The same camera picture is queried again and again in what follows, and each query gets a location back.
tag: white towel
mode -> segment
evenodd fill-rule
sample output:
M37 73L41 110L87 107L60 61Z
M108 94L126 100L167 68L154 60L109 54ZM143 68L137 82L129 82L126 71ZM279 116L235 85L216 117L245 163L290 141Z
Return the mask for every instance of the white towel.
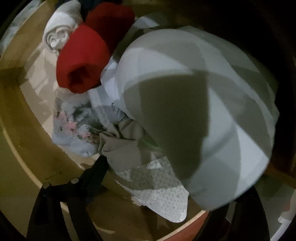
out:
M70 34L83 22L80 9L81 4L77 0L71 0L62 4L51 16L42 38L50 52L58 55Z

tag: beige fabric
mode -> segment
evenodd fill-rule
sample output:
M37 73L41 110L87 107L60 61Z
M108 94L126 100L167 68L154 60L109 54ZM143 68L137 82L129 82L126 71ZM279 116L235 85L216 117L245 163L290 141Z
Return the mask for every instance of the beige fabric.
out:
M107 131L100 133L99 154L106 156L110 167L118 172L164 156L144 128L132 119L110 125Z

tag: pink flower print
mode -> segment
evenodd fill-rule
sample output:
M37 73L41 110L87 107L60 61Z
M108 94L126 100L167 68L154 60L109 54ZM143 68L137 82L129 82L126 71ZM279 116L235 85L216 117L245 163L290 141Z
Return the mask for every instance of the pink flower print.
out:
M65 112L61 111L61 112L59 113L59 118L60 118L61 120L66 119L66 114L65 114Z
M76 130L77 122L69 121L68 124L65 125L65 129L67 131L75 131Z

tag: gray fabric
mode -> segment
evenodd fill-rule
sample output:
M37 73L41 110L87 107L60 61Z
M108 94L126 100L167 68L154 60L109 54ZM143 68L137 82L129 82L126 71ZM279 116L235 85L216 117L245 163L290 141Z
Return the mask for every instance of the gray fabric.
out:
M90 89L88 95L95 114L106 129L109 125L119 123L128 118L123 111L112 103L102 86Z
M147 164L163 155L139 123L126 119L100 133L99 153L114 171L123 172Z

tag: white fabric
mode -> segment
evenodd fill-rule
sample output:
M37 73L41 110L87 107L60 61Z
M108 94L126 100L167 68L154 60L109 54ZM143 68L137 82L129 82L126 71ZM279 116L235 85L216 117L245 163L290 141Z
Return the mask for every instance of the white fabric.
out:
M115 82L115 71L125 49L137 37L148 32L150 28L166 27L168 24L167 19L161 13L145 15L133 24L118 44L101 75L102 86L112 102L120 104L118 102L119 95ZM90 91L92 92L89 93L90 95L96 94L95 90ZM142 205L174 223L182 222L186 218L189 193L175 176L165 156L159 159L154 158L146 165L124 172L114 172L114 174L116 182L131 193Z
M111 101L102 86L87 91L91 106L100 120L100 123L107 129L111 124L119 123L128 117Z
M77 0L71 0L58 7L51 16L42 38L50 52L59 54L70 34L83 22L80 9L81 4Z
M109 63L103 69L101 74L101 83L105 88L106 93L110 97L111 101L115 103L128 117L132 118L129 111L121 104L117 83L115 82L115 71L118 62L124 53L125 49L139 36L144 34L145 31L150 28L161 27L165 28L169 25L169 22L165 16L160 12L154 12L145 16L140 17L128 30L124 38L117 45L113 55L110 58Z
M264 172L277 82L235 45L190 26L151 31L126 49L114 82L118 107L158 143L202 208L234 200Z
M173 223L185 220L189 193L165 156L115 174L120 177L115 178L116 182L141 204Z

